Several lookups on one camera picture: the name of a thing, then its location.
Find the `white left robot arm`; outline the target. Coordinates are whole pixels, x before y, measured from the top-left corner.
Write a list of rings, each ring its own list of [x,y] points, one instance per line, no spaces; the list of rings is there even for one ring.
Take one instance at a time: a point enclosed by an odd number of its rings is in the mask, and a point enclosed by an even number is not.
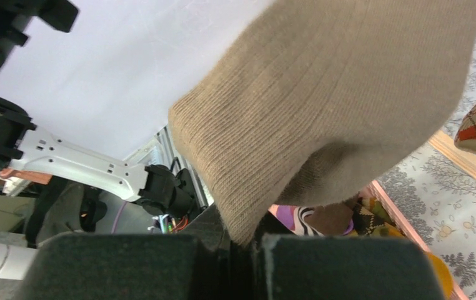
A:
[[[0,1],[0,69],[14,47],[27,43],[24,29],[32,18],[68,33],[78,13],[70,1]],[[0,171],[6,168],[26,179],[49,174],[102,189],[153,215],[191,218],[199,204],[188,170],[119,161],[79,147],[35,125],[25,110],[0,97]]]

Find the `grey maroon striped sock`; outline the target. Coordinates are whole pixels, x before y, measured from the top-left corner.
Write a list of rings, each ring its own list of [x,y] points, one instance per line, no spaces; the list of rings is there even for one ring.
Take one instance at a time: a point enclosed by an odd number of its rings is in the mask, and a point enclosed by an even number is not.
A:
[[[276,1],[169,110],[176,149],[247,244],[273,204],[355,195],[456,110],[476,1]]]

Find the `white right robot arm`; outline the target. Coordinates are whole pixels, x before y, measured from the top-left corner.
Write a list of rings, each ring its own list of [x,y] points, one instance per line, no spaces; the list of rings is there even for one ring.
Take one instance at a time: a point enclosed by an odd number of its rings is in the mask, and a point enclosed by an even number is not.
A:
[[[16,299],[449,299],[437,258],[404,237],[297,236],[266,214],[247,246],[210,208],[178,234],[67,234],[0,244]]]

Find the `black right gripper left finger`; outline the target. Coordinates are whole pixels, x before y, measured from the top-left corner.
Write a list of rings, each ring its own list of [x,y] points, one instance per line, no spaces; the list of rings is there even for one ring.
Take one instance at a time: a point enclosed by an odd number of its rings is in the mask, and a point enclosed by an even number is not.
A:
[[[215,206],[178,234],[65,234],[44,244],[16,299],[237,299]]]

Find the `maroon purple striped sock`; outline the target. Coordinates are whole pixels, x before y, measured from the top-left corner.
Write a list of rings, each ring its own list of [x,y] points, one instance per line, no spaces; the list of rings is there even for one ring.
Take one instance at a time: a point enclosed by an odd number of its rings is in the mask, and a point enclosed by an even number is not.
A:
[[[429,259],[433,267],[434,273],[439,280],[439,284],[441,285],[445,298],[451,299],[454,290],[454,280],[447,265],[431,252],[424,252],[424,254]]]

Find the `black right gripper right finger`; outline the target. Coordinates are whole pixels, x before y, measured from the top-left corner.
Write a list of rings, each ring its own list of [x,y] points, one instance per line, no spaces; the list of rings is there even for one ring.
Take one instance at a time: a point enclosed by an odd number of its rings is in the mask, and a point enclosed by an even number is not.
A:
[[[406,238],[297,236],[266,215],[254,236],[259,299],[445,299]]]

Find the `purple orange sock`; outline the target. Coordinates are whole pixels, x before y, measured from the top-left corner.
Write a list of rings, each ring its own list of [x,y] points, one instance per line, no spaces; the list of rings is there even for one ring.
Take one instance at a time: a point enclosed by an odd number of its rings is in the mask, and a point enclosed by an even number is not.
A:
[[[286,206],[286,205],[272,205],[269,211],[291,232],[295,229],[295,210],[298,208],[313,208],[313,207],[298,207],[298,206]]]

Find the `dark brown striped sock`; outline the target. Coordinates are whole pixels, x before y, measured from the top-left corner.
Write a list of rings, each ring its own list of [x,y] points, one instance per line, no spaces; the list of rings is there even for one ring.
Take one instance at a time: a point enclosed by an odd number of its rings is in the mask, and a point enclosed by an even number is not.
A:
[[[354,212],[345,203],[295,210],[294,232],[301,236],[345,236],[354,228]]]

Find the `pink plastic basket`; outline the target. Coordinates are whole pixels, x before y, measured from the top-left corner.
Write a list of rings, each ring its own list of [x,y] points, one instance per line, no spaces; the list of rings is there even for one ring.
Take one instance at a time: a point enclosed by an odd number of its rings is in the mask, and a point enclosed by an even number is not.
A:
[[[47,184],[50,179],[50,174],[44,174],[39,172],[31,171],[17,171],[13,169],[3,169],[0,172],[0,178],[3,180],[10,180],[10,191],[15,191],[17,189],[18,181],[31,181],[33,183]],[[428,245],[423,241],[419,236],[414,227],[409,223],[407,218],[399,211],[398,207],[394,204],[391,198],[384,191],[382,186],[376,181],[372,181],[364,190],[362,194],[367,196],[373,196],[379,200],[385,210],[388,212],[389,216],[396,223],[396,226],[403,232],[403,234],[412,240],[414,243],[418,244],[423,251],[430,252]],[[451,299],[461,299],[468,300],[468,296],[462,291],[459,285],[454,281],[454,290],[451,296]]]

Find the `brown yellow argyle sock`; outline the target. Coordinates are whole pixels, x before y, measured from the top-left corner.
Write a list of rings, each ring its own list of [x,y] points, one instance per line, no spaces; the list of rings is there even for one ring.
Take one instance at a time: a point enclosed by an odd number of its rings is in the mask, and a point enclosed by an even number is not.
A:
[[[404,237],[403,232],[375,197],[360,197],[353,206],[349,236]]]

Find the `wooden clothes rack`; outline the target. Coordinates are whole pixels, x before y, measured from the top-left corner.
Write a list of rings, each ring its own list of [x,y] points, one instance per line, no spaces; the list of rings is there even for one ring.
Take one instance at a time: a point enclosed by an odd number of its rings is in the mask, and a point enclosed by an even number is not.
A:
[[[434,149],[476,179],[476,154],[456,148],[454,140],[443,131],[437,131],[428,142]]]

